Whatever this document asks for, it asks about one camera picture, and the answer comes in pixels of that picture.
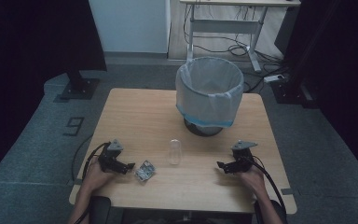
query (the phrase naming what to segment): white plastic trash bag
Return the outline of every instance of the white plastic trash bag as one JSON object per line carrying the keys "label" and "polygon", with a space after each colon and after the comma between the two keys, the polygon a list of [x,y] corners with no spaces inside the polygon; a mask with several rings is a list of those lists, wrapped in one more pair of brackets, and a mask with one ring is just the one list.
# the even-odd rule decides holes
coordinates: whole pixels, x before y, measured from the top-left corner
{"label": "white plastic trash bag", "polygon": [[200,127],[227,128],[234,122],[243,94],[243,74],[224,59],[204,57],[176,73],[176,107]]}

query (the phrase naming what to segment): wooden table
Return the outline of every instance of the wooden table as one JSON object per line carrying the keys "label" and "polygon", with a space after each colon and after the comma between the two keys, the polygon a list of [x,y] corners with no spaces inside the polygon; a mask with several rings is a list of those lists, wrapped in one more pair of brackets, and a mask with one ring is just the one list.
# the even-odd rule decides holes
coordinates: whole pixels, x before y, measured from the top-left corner
{"label": "wooden table", "polygon": [[[259,95],[244,94],[234,124],[212,137],[191,133],[175,104],[176,91],[111,90],[86,158],[98,145],[116,138],[124,147],[119,161],[136,162],[137,168],[148,160],[156,173],[146,182],[132,173],[118,175],[97,195],[109,197],[117,207],[253,213],[250,192],[236,176],[224,174],[216,164],[234,161],[230,148],[238,140],[257,142],[252,153],[264,162],[278,189],[290,189]],[[182,143],[179,165],[167,161],[172,139]],[[267,179],[266,184],[270,197],[277,200]],[[73,187],[70,203],[75,203],[78,189],[78,185]],[[287,213],[295,213],[293,195],[282,197]]]}
{"label": "wooden table", "polygon": [[[255,53],[255,46],[257,44],[258,37],[260,36],[268,7],[299,7],[301,5],[299,0],[180,0],[180,2],[191,5],[187,60],[191,60],[193,58],[194,32],[255,35],[252,39],[252,43],[250,43],[247,47],[247,51],[252,66],[257,73],[261,72],[261,68]],[[252,6],[262,7],[263,9],[258,21],[199,20],[194,16],[196,5]]]}

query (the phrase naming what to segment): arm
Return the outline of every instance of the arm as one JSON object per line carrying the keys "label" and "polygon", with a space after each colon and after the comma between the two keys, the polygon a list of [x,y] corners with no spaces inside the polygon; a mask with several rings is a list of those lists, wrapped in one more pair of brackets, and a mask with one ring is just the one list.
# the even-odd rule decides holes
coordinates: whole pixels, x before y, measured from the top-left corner
{"label": "arm", "polygon": [[[91,160],[86,177],[76,195],[75,208],[68,220],[68,224],[74,224],[80,216],[86,211],[90,203],[92,192],[102,187],[106,182],[113,179],[114,174],[105,173],[101,170],[101,165],[96,157]],[[89,223],[89,215],[87,215],[81,223]]]}
{"label": "arm", "polygon": [[246,173],[238,173],[243,185],[252,191],[260,205],[261,215],[266,224],[282,224],[275,211],[264,184],[263,173],[252,166]]}

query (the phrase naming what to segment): white wall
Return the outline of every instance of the white wall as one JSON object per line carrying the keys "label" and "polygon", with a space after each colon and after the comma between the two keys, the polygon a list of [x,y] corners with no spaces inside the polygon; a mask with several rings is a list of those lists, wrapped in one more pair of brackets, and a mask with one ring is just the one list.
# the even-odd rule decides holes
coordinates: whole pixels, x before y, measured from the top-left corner
{"label": "white wall", "polygon": [[105,52],[167,53],[170,0],[89,0]]}

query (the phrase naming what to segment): black curtain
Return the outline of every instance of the black curtain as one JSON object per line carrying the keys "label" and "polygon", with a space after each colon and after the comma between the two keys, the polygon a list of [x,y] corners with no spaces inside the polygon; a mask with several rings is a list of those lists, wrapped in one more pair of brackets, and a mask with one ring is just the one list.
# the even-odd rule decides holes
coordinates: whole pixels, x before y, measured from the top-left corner
{"label": "black curtain", "polygon": [[68,70],[106,70],[89,2],[0,0],[0,160]]}
{"label": "black curtain", "polygon": [[358,1],[303,1],[285,59],[358,160]]}

